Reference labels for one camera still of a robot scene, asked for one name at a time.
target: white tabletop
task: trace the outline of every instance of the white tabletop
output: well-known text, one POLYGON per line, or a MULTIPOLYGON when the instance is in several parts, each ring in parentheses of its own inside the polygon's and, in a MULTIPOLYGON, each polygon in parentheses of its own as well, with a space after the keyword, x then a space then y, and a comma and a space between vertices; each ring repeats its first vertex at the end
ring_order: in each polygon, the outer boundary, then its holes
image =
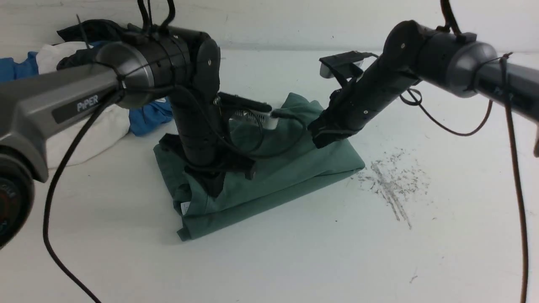
MULTIPOLYGON (((318 58, 328 54, 224 50, 221 88, 273 104, 295 92, 326 106, 338 88, 318 74, 318 58)), ((512 60, 539 68, 539 56, 512 60)), ((425 107, 455 130, 475 128, 485 114, 482 97, 418 88, 425 107)), ((519 116, 515 123, 530 237, 529 302, 536 302, 536 127, 519 116)), ((185 243, 152 151, 166 132, 175 133, 175 125, 143 138, 127 135, 68 167, 57 187, 52 245, 102 302, 518 301, 519 217, 501 106, 494 105, 482 131, 461 138, 395 101, 350 138, 365 170, 185 243)), ((0 252, 2 302, 90 302, 43 246, 47 186, 36 184, 30 219, 0 252)))

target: white cloth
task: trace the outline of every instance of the white cloth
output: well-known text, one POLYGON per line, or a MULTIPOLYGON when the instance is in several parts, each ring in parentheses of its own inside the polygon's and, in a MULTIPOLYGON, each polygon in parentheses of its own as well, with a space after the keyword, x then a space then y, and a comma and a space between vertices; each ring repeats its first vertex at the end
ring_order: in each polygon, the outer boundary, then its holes
MULTIPOLYGON (((85 48, 84 42, 66 42, 54 46, 44 45, 36 55, 39 74, 55 72, 60 60, 85 48)), ((69 145, 87 120, 88 118, 79 121, 47 140, 47 165, 49 168, 58 167, 69 145)), ((117 105, 109 106, 82 138, 67 165, 83 163, 102 153, 128 133, 129 125, 128 109, 117 105)))

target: dirt mark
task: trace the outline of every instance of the dirt mark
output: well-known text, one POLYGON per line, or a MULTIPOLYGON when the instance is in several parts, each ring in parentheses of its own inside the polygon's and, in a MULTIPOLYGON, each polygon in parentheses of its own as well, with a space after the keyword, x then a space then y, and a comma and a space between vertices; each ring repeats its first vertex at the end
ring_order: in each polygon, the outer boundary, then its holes
POLYGON ((380 195, 391 206, 395 219, 406 221, 409 229, 412 223, 404 206, 418 195, 427 195, 430 185, 413 151, 401 148, 385 152, 381 159, 371 162, 370 169, 359 171, 350 181, 358 181, 362 190, 380 195))

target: pile of clothes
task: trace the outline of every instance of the pile of clothes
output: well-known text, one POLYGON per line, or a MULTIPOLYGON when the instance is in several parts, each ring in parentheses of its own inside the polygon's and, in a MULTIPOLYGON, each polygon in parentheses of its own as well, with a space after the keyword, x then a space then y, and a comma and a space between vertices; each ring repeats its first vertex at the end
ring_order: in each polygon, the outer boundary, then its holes
MULTIPOLYGON (((139 29, 132 25, 124 29, 110 20, 93 19, 84 21, 81 25, 77 24, 59 30, 57 33, 65 43, 44 45, 38 52, 29 52, 27 59, 22 63, 16 63, 13 58, 0 58, 0 82, 89 64, 102 46, 119 41, 121 35, 128 30, 139 29), (83 42, 81 26, 90 44, 89 49, 83 42)), ((47 140, 49 168, 58 166, 86 120, 80 121, 47 140)), ((125 109, 112 105, 105 109, 86 133, 68 165, 85 162, 114 145, 128 132, 132 132, 135 136, 144 136, 171 120, 172 110, 166 98, 155 100, 138 109, 125 109)))

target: green cloth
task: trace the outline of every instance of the green cloth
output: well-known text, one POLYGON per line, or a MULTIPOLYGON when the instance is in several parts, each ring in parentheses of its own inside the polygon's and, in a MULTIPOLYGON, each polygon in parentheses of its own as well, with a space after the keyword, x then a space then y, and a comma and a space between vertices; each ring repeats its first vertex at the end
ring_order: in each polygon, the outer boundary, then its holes
MULTIPOLYGON (((307 125, 322 112, 317 101, 309 102, 294 93, 288 95, 282 109, 295 114, 307 125)), ((249 150, 258 142, 257 127, 231 121, 231 129, 232 141, 242 150, 249 150)), ((301 125, 297 121, 280 119, 275 130, 266 131, 264 143, 255 153, 276 153, 293 142, 300 132, 301 125)), ((310 134, 305 132, 290 151, 272 159, 257 160, 253 180, 246 180, 241 173, 227 173, 223 191, 213 198, 184 172, 185 163, 180 157, 165 151, 159 144, 154 153, 174 208, 182 216, 183 227, 178 231, 182 240, 196 239, 240 222, 347 178, 365 167, 348 140, 316 149, 310 134), (188 201, 191 203, 183 215, 181 203, 188 201)))

